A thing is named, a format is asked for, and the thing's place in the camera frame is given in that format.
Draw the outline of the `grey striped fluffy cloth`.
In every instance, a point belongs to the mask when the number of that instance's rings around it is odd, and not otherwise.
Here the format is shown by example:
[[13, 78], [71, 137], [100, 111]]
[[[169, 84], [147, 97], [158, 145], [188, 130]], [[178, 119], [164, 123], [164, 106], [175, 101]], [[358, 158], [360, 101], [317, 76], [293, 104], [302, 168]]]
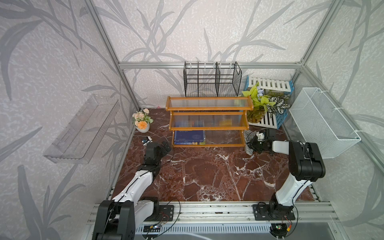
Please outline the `grey striped fluffy cloth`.
[[252, 147], [252, 142], [254, 141], [254, 137], [257, 135], [258, 131], [251, 131], [246, 130], [244, 131], [244, 138], [245, 138], [245, 152], [249, 156], [252, 156], [254, 154], [254, 149]]

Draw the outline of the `orange wooden bookshelf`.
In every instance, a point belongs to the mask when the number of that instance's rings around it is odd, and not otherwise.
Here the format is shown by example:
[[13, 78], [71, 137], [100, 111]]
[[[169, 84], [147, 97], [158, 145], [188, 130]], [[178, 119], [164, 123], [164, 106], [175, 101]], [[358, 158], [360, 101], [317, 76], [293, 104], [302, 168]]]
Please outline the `orange wooden bookshelf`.
[[[251, 97], [167, 97], [169, 130], [175, 148], [217, 148], [246, 145], [248, 111], [254, 109]], [[186, 141], [181, 133], [203, 131], [204, 141]]]

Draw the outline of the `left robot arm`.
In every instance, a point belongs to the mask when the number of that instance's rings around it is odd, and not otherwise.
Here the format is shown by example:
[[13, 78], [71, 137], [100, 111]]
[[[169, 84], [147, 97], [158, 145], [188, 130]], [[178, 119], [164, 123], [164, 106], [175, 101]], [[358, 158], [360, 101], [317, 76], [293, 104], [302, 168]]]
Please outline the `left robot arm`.
[[161, 160], [172, 150], [167, 141], [147, 144], [144, 162], [128, 185], [112, 200], [98, 207], [93, 240], [133, 240], [136, 228], [146, 219], [157, 218], [160, 205], [156, 198], [142, 198], [161, 170]]

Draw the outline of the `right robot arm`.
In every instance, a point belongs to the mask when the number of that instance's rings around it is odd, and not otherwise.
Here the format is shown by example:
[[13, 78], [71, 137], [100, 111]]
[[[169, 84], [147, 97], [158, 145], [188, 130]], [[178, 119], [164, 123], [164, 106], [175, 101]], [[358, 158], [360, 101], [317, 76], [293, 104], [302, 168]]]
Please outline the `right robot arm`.
[[283, 186], [273, 193], [268, 203], [253, 205], [255, 220], [295, 220], [295, 202], [301, 193], [312, 183], [326, 174], [326, 167], [316, 143], [292, 141], [263, 141], [263, 150], [285, 154], [289, 157], [289, 175]]

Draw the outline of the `flower pot with orange flowers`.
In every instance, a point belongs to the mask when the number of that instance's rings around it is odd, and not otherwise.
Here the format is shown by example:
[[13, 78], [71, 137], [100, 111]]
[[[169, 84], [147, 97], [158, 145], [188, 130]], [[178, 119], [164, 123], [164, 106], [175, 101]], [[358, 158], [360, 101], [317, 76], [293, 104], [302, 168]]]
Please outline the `flower pot with orange flowers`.
[[149, 114], [149, 109], [136, 111], [132, 114], [134, 125], [140, 133], [147, 133], [150, 130], [150, 124], [154, 122]]

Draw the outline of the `green potted plant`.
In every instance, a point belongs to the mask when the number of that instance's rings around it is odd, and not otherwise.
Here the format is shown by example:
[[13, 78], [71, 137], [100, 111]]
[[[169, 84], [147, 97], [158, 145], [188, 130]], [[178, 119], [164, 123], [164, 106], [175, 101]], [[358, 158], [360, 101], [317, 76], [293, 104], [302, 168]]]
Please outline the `green potted plant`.
[[289, 100], [290, 94], [283, 92], [267, 90], [260, 86], [253, 86], [250, 90], [242, 91], [243, 97], [251, 97], [253, 103], [253, 110], [247, 111], [247, 118], [249, 123], [259, 123], [264, 116], [269, 114], [282, 115], [287, 109], [291, 107]]

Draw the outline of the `blue book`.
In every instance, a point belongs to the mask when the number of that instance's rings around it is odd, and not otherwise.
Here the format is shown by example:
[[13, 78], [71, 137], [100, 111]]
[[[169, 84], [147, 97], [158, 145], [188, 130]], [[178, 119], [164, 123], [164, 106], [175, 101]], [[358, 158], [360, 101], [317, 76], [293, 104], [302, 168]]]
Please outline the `blue book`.
[[206, 135], [204, 130], [175, 131], [175, 145], [205, 145]]

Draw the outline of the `white and blue slatted crate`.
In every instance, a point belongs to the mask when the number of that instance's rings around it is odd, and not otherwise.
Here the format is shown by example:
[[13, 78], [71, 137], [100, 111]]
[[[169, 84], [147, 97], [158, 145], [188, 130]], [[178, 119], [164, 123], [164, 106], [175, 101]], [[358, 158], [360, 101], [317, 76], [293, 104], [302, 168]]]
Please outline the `white and blue slatted crate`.
[[248, 123], [253, 126], [279, 129], [286, 117], [291, 94], [291, 81], [247, 76], [243, 95], [251, 97], [254, 108], [247, 111]]

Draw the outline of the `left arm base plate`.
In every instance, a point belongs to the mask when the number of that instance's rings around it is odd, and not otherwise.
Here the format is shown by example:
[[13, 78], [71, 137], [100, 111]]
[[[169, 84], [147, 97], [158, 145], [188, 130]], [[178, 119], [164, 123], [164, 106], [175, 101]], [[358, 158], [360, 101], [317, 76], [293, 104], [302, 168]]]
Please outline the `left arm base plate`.
[[160, 205], [157, 210], [145, 222], [171, 222], [174, 220], [175, 206]]

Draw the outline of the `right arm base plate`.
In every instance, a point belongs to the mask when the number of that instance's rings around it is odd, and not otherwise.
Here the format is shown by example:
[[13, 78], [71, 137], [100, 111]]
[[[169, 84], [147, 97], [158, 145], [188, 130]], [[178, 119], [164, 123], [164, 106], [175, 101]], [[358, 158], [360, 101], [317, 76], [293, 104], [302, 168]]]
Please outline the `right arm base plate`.
[[293, 208], [294, 206], [281, 206], [279, 204], [272, 205], [265, 202], [258, 202], [252, 205], [253, 214], [256, 221], [280, 221], [296, 219]]

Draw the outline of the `clear acrylic wall shelf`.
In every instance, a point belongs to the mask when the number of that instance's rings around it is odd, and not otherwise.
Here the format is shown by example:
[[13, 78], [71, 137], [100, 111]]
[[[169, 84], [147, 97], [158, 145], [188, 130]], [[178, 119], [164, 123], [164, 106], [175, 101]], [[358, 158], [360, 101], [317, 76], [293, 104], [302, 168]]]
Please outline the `clear acrylic wall shelf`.
[[55, 164], [88, 164], [120, 107], [116, 98], [91, 95], [43, 156]]

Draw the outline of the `aluminium rail frame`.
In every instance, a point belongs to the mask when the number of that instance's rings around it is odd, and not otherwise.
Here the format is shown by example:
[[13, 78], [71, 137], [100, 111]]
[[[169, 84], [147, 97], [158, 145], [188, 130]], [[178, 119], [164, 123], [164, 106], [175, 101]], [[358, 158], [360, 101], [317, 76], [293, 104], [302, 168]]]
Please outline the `aluminium rail frame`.
[[[175, 206], [174, 220], [167, 224], [229, 224], [253, 223], [252, 205], [257, 202], [171, 202]], [[300, 223], [339, 222], [330, 202], [296, 202], [294, 214]]]

